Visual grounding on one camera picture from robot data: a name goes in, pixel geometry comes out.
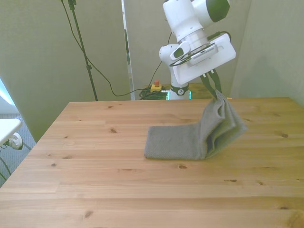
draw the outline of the cloth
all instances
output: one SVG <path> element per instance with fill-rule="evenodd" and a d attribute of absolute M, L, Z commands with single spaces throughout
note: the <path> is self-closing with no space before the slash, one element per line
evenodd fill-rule
<path fill-rule="evenodd" d="M 203 160 L 219 153 L 247 129 L 218 90 L 198 123 L 149 128 L 144 156 L 152 159 Z"/>

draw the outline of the floor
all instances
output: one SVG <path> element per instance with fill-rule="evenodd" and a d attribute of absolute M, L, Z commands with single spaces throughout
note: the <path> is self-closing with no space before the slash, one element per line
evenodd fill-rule
<path fill-rule="evenodd" d="M 16 151 L 10 147 L 7 147 L 6 149 L 0 148 L 0 157 L 6 162 L 10 172 L 13 173 L 36 143 L 20 114 L 0 114 L 0 119 L 20 119 L 23 126 L 17 132 L 21 135 L 23 142 L 29 147 L 27 148 L 26 146 L 23 146 L 22 150 L 20 151 Z M 9 174 L 2 162 L 0 163 L 0 172 L 6 178 L 9 177 Z M 0 187 L 4 184 L 4 182 L 5 180 L 0 177 Z"/>

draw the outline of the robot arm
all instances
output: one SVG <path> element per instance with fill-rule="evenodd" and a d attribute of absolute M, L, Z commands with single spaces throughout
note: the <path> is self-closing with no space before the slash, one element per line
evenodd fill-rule
<path fill-rule="evenodd" d="M 208 40 L 204 31 L 226 17 L 228 0 L 166 0 L 163 8 L 179 45 L 169 53 L 170 59 L 164 56 L 162 47 L 160 57 L 167 64 L 171 62 L 171 75 L 178 84 L 184 85 L 235 58 L 227 34 Z"/>

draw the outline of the white object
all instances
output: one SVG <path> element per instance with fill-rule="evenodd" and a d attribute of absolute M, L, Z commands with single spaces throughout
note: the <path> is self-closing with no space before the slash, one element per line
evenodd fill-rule
<path fill-rule="evenodd" d="M 178 48 L 178 44 L 170 44 L 170 45 L 166 45 L 166 46 L 163 46 L 161 49 L 160 49 L 160 59 L 163 63 L 165 63 L 169 70 L 170 70 L 170 74 L 171 74 L 171 85 L 174 86 L 174 87 L 178 87 L 178 88 L 184 88 L 184 87 L 187 87 L 189 84 L 188 83 L 185 83 L 185 84 L 179 84 L 176 80 L 176 77 L 174 75 L 174 71 L 173 71 L 173 68 L 170 67 L 170 64 L 174 63 L 174 61 L 171 59 L 170 55 L 171 53 L 176 50 Z M 170 97 L 170 100 L 186 100 L 186 99 L 189 99 L 189 90 L 187 92 L 184 93 L 184 95 L 178 95 L 176 94 L 176 92 L 172 91 L 171 89 L 169 90 L 168 93 L 170 93 L 169 97 Z"/>
<path fill-rule="evenodd" d="M 192 2 L 192 5 L 203 28 L 208 27 L 209 25 L 214 23 L 208 13 L 206 0 L 194 0 Z"/>
<path fill-rule="evenodd" d="M 211 49 L 201 55 L 198 53 L 192 56 L 190 61 L 173 67 L 174 75 L 179 84 L 187 83 L 236 57 L 236 52 L 230 43 L 228 34 L 220 36 L 212 43 L 217 46 L 217 51 Z"/>
<path fill-rule="evenodd" d="M 184 88 L 189 81 L 236 57 L 228 34 L 208 41 L 203 29 L 226 17 L 229 0 L 166 0 L 163 8 L 178 42 L 160 50 L 160 59 L 169 67 L 172 86 Z M 179 96 L 176 88 L 175 91 L 171 99 L 189 98 L 187 94 Z"/>
<path fill-rule="evenodd" d="M 0 145 L 3 145 L 20 127 L 18 119 L 0 119 Z"/>
<path fill-rule="evenodd" d="M 5 143 L 4 145 L 10 146 L 11 148 L 15 150 L 22 150 L 23 147 L 23 140 L 21 138 L 21 135 L 17 132 L 14 133 Z"/>
<path fill-rule="evenodd" d="M 203 28 L 190 0 L 169 0 L 163 9 L 177 42 Z"/>
<path fill-rule="evenodd" d="M 171 53 L 170 58 L 171 60 L 176 61 L 188 54 L 190 51 L 191 47 L 189 42 L 184 41 Z"/>

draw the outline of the wall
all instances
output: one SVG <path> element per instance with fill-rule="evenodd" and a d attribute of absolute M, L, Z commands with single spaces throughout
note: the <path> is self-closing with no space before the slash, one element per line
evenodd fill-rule
<path fill-rule="evenodd" d="M 303 9 L 299 0 L 252 1 L 233 97 L 288 96 L 304 105 Z"/>
<path fill-rule="evenodd" d="M 89 58 L 116 93 L 129 92 L 121 0 L 78 0 L 76 14 Z M 94 100 L 59 0 L 0 1 L 0 34 L 0 77 L 35 140 L 69 102 Z M 99 100 L 130 99 L 114 97 L 95 70 L 93 78 Z"/>
<path fill-rule="evenodd" d="M 156 67 L 159 65 L 159 49 L 166 45 L 171 32 L 163 12 L 164 0 L 125 0 L 129 50 L 134 88 L 148 85 Z M 226 19 L 206 28 L 208 34 L 217 31 L 229 31 L 232 44 L 239 53 L 245 31 L 246 20 L 251 0 L 231 0 L 231 8 Z M 176 43 L 172 36 L 171 43 Z M 229 95 L 238 56 L 235 60 L 220 66 L 218 74 L 221 78 L 223 93 Z M 162 64 L 155 79 L 163 84 L 170 83 L 170 73 Z"/>

